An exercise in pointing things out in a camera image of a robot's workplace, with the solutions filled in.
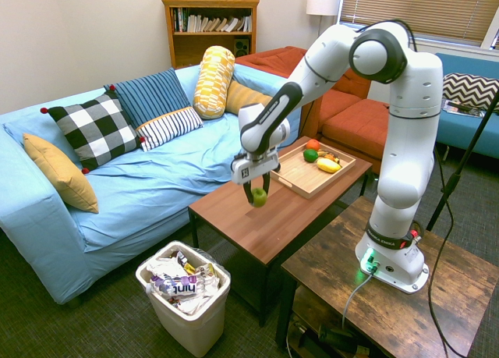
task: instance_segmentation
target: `yellow patterned pillow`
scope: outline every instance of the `yellow patterned pillow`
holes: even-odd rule
[[[266,106],[272,97],[262,94],[259,91],[250,89],[233,80],[228,86],[226,112],[239,114],[239,109],[243,106],[254,105],[261,103]]]
[[[224,115],[227,89],[234,74],[234,55],[222,46],[204,52],[200,78],[194,91],[193,107],[203,119]]]

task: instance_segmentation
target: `bookshelf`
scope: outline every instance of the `bookshelf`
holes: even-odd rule
[[[172,67],[182,68],[199,64],[204,52],[213,45],[220,45],[235,54],[236,40],[248,44],[249,54],[257,49],[257,6],[260,0],[161,0],[165,6],[168,45]],[[201,15],[209,19],[250,17],[248,31],[180,31],[175,23],[178,9],[187,9],[188,15]]]

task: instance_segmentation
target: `wooden table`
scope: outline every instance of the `wooden table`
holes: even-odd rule
[[[282,268],[287,274],[281,298],[276,342],[283,346],[293,301],[299,298],[304,317],[314,319],[309,327],[318,328],[317,317],[301,292],[315,296],[327,305],[329,313],[341,316],[348,297],[366,275],[359,269],[354,252],[360,241],[373,204],[365,197],[344,210],[330,225],[297,250]],[[427,232],[419,242],[425,262],[433,271],[443,239]],[[432,301],[444,336],[461,354],[467,355],[483,314],[492,297],[499,268],[447,242],[437,266]],[[412,295],[405,294],[375,278],[352,298],[347,312],[349,327],[365,335],[387,356],[398,358],[444,357],[444,348],[430,316],[428,283]],[[327,311],[321,310],[322,316]],[[454,355],[450,349],[449,356]]]
[[[308,137],[298,139],[292,146],[280,151],[279,155],[286,154],[308,140]],[[248,203],[242,186],[232,182],[226,183],[189,206],[193,245],[199,246],[196,220],[200,218],[230,243],[248,253],[257,264],[264,267],[259,304],[252,305],[259,312],[260,325],[264,325],[267,280],[275,259],[320,214],[338,201],[357,180],[364,177],[363,188],[360,192],[362,195],[370,168],[369,162],[356,158],[354,167],[310,199],[272,180],[267,203],[260,208],[252,207]],[[252,187],[261,186],[262,183],[262,178],[255,179],[252,181]]]

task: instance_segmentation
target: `blue slipcover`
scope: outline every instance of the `blue slipcover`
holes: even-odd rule
[[[192,103],[199,66],[175,71]],[[234,78],[273,95],[285,79],[235,67]],[[124,154],[87,175],[99,214],[64,204],[22,146],[23,133],[45,138],[81,167],[41,107],[80,104],[102,94],[92,90],[0,115],[0,228],[36,271],[57,303],[66,303],[100,277],[187,224],[187,207],[231,178],[238,154],[237,116],[204,121],[204,127],[153,149]],[[300,111],[288,116],[296,139]]]

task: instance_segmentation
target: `green apple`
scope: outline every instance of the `green apple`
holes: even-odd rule
[[[267,202],[267,193],[262,188],[251,189],[253,195],[253,206],[262,207]]]

